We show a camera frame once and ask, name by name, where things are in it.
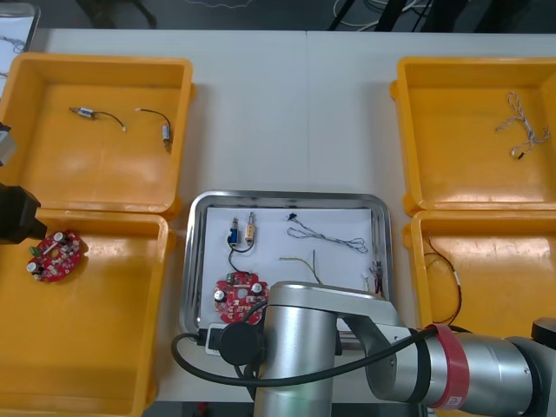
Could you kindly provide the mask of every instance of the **blue component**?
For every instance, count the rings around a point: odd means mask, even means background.
[[[234,246],[239,243],[239,233],[237,228],[231,228],[229,230],[229,244]]]

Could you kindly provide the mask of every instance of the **white paper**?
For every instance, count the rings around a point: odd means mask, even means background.
[[[33,24],[33,17],[0,17],[0,36],[18,39],[23,43],[27,42],[27,37]],[[19,55],[14,51],[14,45],[7,41],[0,41],[0,72],[8,73],[11,62]],[[0,96],[6,85],[6,78],[0,76]]]
[[[228,264],[230,252],[227,238],[234,217],[238,218],[241,244],[245,249],[245,225],[249,213],[255,213],[255,246],[246,254],[234,253],[232,262],[240,270],[259,275],[261,281],[272,286],[278,281],[315,282],[313,273],[299,261],[280,261],[280,257],[298,257],[312,264],[316,251],[316,272],[326,285],[367,290],[362,275],[370,276],[372,261],[372,226],[369,209],[295,209],[297,218],[317,233],[342,240],[361,237],[368,253],[360,254],[338,243],[320,239],[295,239],[287,234],[288,228],[301,228],[287,222],[291,208],[209,208],[205,234],[205,251],[202,273],[201,328],[212,322],[221,322],[214,308],[216,282],[225,280],[233,272]],[[348,330],[342,322],[340,330]]]

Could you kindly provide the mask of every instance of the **red band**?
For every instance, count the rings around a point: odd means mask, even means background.
[[[436,404],[429,407],[457,410],[466,402],[469,391],[469,365],[460,341],[445,324],[431,324],[427,328],[438,329],[438,340],[444,348],[447,362],[447,384],[444,394]]]

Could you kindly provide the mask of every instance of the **orange plastic bin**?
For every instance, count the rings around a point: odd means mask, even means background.
[[[556,134],[556,59],[402,59],[391,86],[396,100],[407,195],[419,210],[556,209],[556,137],[520,160],[526,141],[507,94],[518,94],[537,136]]]
[[[88,246],[65,280],[35,281],[25,241],[0,246],[0,414],[142,415],[169,240],[158,215],[39,210]]]
[[[192,96],[185,59],[25,53],[12,64],[0,120],[12,127],[14,158],[0,182],[21,185],[47,209],[143,212],[172,218]],[[95,121],[70,107],[106,111]],[[173,145],[162,143],[162,112]]]
[[[420,326],[450,317],[477,334],[528,337],[533,321],[556,316],[556,212],[421,211],[404,229]]]

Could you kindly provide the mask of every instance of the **silver cylinder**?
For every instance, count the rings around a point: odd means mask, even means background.
[[[310,374],[334,366],[336,314],[298,307],[269,306],[261,379]],[[332,379],[292,387],[257,388],[255,417],[328,417]]]
[[[462,411],[481,415],[516,415],[525,412],[533,396],[529,366],[509,341],[461,333],[456,337],[466,353],[469,391]],[[436,338],[427,340],[431,355],[431,384],[425,404],[438,402],[447,384],[447,361]]]

